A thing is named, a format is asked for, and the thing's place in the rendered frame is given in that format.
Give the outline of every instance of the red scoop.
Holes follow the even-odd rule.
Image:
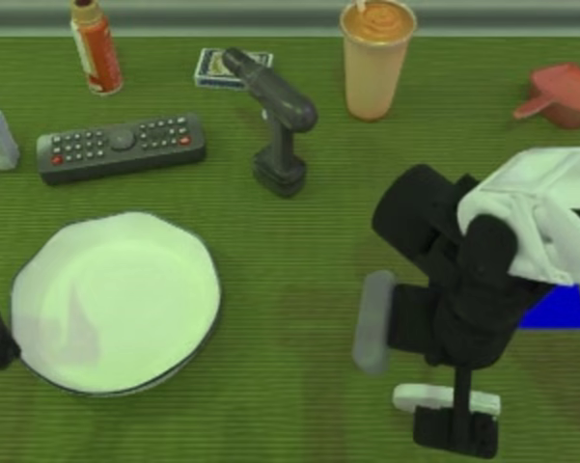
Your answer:
[[[563,128],[580,127],[580,67],[565,63],[537,69],[530,77],[530,99],[513,113],[525,119],[542,112],[546,119]]]

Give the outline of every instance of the table surface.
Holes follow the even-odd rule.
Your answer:
[[[267,137],[258,104],[193,85],[200,49],[229,45],[273,52],[318,106],[317,129],[296,140],[310,171],[291,201],[252,179]],[[0,40],[0,109],[22,151],[18,169],[0,174],[0,307],[8,311],[16,271],[65,223],[145,210],[207,241],[223,318],[199,357],[141,395],[89,399],[20,363],[1,372],[0,463],[461,461],[415,446],[411,417],[390,403],[396,384],[451,384],[449,370],[397,352],[379,377],[351,362],[364,276],[391,268],[424,281],[374,235],[370,217],[412,164],[484,177],[520,150],[580,145],[580,130],[511,122],[529,71],[580,63],[580,39],[416,39],[394,110],[371,124],[345,112],[338,40],[124,39],[118,48],[124,90],[100,98],[87,91],[71,40]],[[207,130],[201,165],[60,188],[35,174],[42,133],[185,110]],[[520,332],[475,383],[503,399],[496,461],[580,462],[580,332]]]

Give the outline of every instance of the orange bottle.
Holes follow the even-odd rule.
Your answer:
[[[109,21],[97,0],[72,0],[70,28],[90,90],[112,95],[123,86]]]

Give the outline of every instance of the black remote control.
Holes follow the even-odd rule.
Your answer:
[[[48,185],[190,164],[205,157],[206,138],[193,113],[50,133],[37,141],[39,174]]]

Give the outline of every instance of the orange cup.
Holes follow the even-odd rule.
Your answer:
[[[344,8],[345,103],[354,117],[377,121],[393,103],[416,15],[395,0],[372,0],[359,12]]]

